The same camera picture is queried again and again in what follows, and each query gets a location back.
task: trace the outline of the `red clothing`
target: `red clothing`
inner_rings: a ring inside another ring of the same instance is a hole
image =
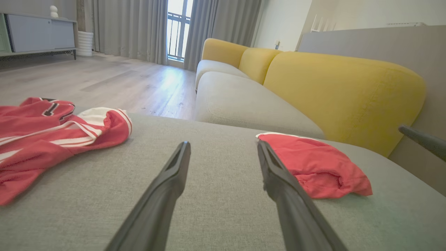
[[[46,169],[75,154],[121,144],[132,133],[123,110],[100,107],[78,116],[73,110],[70,102],[42,98],[0,106],[0,205]]]
[[[284,134],[259,134],[313,199],[340,198],[351,192],[372,195],[367,176],[338,149],[321,141]]]

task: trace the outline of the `ribbed white pot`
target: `ribbed white pot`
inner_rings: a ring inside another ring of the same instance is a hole
[[[76,54],[78,56],[91,57],[93,51],[93,33],[78,31],[79,46],[76,48]]]

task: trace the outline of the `white figurine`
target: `white figurine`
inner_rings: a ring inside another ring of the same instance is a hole
[[[59,15],[57,14],[57,7],[56,6],[51,5],[50,6],[50,11],[51,11],[51,14],[50,14],[51,17],[59,18]]]

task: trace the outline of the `gray curtain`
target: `gray curtain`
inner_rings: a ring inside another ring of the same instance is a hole
[[[196,71],[207,38],[250,46],[262,0],[194,0],[184,68]]]
[[[212,35],[219,0],[194,0],[187,37],[184,69],[196,71],[203,43]]]
[[[96,51],[167,64],[168,0],[93,0]]]

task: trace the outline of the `balcony railing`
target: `balcony railing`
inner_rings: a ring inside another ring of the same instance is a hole
[[[184,61],[190,17],[168,13],[167,54],[170,59]]]

